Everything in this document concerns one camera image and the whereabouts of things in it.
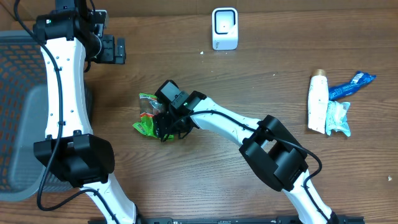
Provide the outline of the teal tissue packet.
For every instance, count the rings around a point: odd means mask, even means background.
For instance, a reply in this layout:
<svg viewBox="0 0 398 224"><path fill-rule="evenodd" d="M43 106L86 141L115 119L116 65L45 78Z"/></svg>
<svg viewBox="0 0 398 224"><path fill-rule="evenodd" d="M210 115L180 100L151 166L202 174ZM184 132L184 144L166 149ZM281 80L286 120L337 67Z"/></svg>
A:
<svg viewBox="0 0 398 224"><path fill-rule="evenodd" d="M328 109L326 112L326 124L325 132L328 136L331 135L332 131L341 131L346 135L346 137L351 136L351 131L349 129L347 112L351 106L349 102L339 103L337 101L329 101Z"/></svg>

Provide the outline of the green snack packet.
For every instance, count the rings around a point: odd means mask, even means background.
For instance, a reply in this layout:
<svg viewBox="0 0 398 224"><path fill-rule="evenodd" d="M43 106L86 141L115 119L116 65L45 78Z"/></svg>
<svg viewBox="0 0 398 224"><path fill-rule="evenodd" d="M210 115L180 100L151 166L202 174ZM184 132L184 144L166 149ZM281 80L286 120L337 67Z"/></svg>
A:
<svg viewBox="0 0 398 224"><path fill-rule="evenodd" d="M164 105L157 100L155 95L147 93L139 94L140 121L132 126L142 135L160 139L159 132L155 128L154 116L165 111Z"/></svg>

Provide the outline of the white tube gold cap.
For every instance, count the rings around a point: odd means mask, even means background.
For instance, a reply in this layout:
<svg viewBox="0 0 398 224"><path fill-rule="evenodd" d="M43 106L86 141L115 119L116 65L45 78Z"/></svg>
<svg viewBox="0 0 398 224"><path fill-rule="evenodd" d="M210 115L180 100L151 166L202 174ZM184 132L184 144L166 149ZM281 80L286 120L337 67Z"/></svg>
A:
<svg viewBox="0 0 398 224"><path fill-rule="evenodd" d="M328 109L329 91L326 71L313 71L308 90L308 128L325 134L326 113Z"/></svg>

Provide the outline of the blue snack packet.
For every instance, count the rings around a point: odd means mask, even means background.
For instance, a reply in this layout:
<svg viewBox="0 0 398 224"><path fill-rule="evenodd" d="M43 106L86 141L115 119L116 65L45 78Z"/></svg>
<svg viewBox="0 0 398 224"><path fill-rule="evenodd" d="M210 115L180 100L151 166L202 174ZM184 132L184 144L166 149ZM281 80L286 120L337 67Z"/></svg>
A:
<svg viewBox="0 0 398 224"><path fill-rule="evenodd" d="M362 87L370 84L376 78L376 75L357 71L355 76L349 82L329 87L329 100L337 100L350 96L359 91Z"/></svg>

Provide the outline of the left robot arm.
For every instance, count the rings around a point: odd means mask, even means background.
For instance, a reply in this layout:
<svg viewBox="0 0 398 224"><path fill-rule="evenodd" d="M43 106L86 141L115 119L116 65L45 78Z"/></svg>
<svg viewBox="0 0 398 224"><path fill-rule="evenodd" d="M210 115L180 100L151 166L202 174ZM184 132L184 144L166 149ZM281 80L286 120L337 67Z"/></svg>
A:
<svg viewBox="0 0 398 224"><path fill-rule="evenodd" d="M113 148L93 134L84 72L91 63L124 64L125 41L105 34L108 15L91 1L57 1L36 19L47 74L45 139L34 144L45 173L89 196L106 223L137 223L138 211L115 174Z"/></svg>

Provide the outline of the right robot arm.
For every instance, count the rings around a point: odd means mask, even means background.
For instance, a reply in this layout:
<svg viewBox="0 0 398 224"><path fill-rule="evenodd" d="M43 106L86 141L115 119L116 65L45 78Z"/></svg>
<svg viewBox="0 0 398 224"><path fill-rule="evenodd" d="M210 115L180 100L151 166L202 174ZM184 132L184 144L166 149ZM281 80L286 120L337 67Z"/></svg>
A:
<svg viewBox="0 0 398 224"><path fill-rule="evenodd" d="M283 192L295 207L302 223L338 223L336 213L327 206L311 179L306 158L319 158L301 146L275 117L248 118L234 113L199 91L188 94L172 80L156 91L165 111L155 116L155 133L165 142L171 135L180 139L192 129L208 130L239 147L239 152L255 175L271 189Z"/></svg>

